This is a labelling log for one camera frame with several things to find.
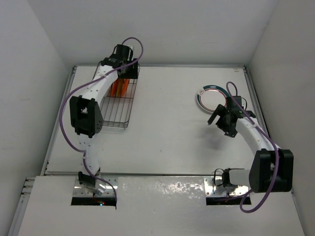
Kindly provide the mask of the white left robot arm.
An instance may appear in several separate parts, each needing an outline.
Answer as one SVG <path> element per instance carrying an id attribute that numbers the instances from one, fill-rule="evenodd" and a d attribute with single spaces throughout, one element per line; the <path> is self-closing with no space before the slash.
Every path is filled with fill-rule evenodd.
<path id="1" fill-rule="evenodd" d="M 92 81 L 83 86 L 83 92 L 73 94 L 69 99 L 70 123 L 83 153 L 78 179 L 92 193 L 100 195 L 107 186 L 100 177 L 99 161 L 93 147 L 104 123 L 100 104 L 119 79 L 137 79 L 138 75 L 138 59 L 133 57 L 133 48 L 118 44 L 110 56 L 98 63 Z"/>

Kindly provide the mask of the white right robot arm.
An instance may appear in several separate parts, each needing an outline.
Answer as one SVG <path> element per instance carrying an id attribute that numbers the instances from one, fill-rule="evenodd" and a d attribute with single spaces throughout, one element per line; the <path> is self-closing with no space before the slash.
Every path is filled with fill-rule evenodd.
<path id="1" fill-rule="evenodd" d="M 254 154 L 252 166 L 248 174 L 240 180 L 233 173 L 234 169 L 223 171 L 222 186 L 249 184 L 254 193 L 266 193 L 272 183 L 274 171 L 277 171 L 272 192 L 289 192 L 292 189 L 294 155 L 288 149 L 282 149 L 272 144 L 260 132 L 261 127 L 257 123 L 252 111 L 242 111 L 242 98 L 229 96 L 226 105 L 219 104 L 208 120 L 212 124 L 218 116 L 216 126 L 228 137 L 234 138 L 240 134 Z"/>

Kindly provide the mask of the white plate teal rim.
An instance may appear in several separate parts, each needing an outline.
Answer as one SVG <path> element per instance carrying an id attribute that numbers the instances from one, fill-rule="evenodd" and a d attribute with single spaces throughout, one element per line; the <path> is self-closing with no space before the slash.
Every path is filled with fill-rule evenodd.
<path id="1" fill-rule="evenodd" d="M 200 88 L 196 93 L 196 102 L 198 106 L 207 113 L 213 113 L 218 105 L 226 106 L 228 92 L 217 85 L 206 85 Z"/>

